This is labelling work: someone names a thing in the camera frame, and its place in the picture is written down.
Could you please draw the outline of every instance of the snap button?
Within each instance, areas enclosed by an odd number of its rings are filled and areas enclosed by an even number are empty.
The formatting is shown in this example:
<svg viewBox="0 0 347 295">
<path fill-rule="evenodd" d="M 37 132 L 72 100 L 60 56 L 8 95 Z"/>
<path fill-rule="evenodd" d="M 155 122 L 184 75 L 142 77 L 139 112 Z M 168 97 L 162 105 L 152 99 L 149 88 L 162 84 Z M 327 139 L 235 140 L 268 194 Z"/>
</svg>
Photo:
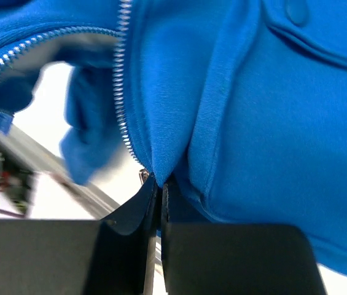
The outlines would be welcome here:
<svg viewBox="0 0 347 295">
<path fill-rule="evenodd" d="M 306 0 L 285 0 L 285 13 L 296 26 L 304 26 L 310 16 Z"/>
</svg>

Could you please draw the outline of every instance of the metal zipper teeth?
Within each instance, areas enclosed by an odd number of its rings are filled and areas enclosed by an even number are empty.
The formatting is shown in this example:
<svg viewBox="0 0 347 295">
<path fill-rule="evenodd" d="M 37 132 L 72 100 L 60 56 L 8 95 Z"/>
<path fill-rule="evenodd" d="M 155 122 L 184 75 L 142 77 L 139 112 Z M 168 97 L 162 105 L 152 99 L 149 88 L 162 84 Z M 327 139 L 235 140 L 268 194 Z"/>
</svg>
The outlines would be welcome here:
<svg viewBox="0 0 347 295">
<path fill-rule="evenodd" d="M 32 49 L 33 47 L 38 46 L 42 42 L 46 42 L 46 41 L 49 41 L 64 35 L 83 34 L 83 33 L 105 34 L 105 35 L 110 35 L 114 37 L 119 36 L 116 31 L 113 31 L 111 29 L 92 27 L 92 26 L 70 26 L 67 28 L 55 29 L 47 33 L 38 34 L 37 36 L 31 37 L 25 42 L 20 43 L 19 45 L 15 46 L 11 50 L 9 50 L 7 53 L 2 55 L 2 57 L 0 58 L 0 74 L 4 70 L 11 68 L 11 64 L 15 59 L 18 59 L 21 55 L 26 53 L 29 49 Z M 0 114 L 7 114 L 10 116 L 13 115 L 10 111 L 1 109 L 1 108 L 0 108 Z"/>
<path fill-rule="evenodd" d="M 113 91 L 114 104 L 116 110 L 117 123 L 124 140 L 124 144 L 130 152 L 132 158 L 139 163 L 135 155 L 130 136 L 128 134 L 127 117 L 124 107 L 124 58 L 125 43 L 127 41 L 127 31 L 130 25 L 130 14 L 132 8 L 132 0 L 120 0 L 119 21 L 117 22 L 117 31 L 119 41 L 114 48 L 114 69 L 113 69 Z"/>
</svg>

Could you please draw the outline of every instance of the cable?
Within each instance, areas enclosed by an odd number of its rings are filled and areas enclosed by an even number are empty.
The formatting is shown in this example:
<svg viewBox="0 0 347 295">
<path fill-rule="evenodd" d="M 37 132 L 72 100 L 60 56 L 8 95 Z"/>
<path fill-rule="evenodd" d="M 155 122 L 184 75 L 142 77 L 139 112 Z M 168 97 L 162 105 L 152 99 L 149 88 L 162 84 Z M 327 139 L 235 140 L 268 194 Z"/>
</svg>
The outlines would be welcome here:
<svg viewBox="0 0 347 295">
<path fill-rule="evenodd" d="M 3 210 L 3 209 L 0 209 L 0 214 L 14 217 L 14 218 L 19 218 L 19 219 L 25 218 L 25 216 L 23 214 L 18 214 L 18 213 L 14 213 L 14 212 Z"/>
</svg>

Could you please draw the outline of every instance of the black clamp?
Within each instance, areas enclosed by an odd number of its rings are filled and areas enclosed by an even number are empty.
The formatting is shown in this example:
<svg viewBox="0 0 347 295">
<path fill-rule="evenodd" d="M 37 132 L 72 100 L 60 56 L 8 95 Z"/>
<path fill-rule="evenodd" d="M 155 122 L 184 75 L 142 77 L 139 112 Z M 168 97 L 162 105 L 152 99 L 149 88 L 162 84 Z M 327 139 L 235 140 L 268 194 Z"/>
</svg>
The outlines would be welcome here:
<svg viewBox="0 0 347 295">
<path fill-rule="evenodd" d="M 156 231 L 169 295 L 326 294 L 305 236 L 212 224 L 151 175 L 100 221 L 0 220 L 0 294 L 152 294 Z"/>
</svg>

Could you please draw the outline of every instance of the hoodie pocket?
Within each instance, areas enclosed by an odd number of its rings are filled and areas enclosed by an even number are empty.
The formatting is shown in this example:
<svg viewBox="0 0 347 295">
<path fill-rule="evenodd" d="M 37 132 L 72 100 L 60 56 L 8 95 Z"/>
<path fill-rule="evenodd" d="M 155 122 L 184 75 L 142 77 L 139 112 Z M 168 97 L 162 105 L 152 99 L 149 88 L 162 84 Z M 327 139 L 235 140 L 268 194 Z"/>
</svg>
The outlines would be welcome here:
<svg viewBox="0 0 347 295">
<path fill-rule="evenodd" d="M 347 69 L 347 1 L 264 0 L 269 29 L 294 50 Z"/>
</svg>

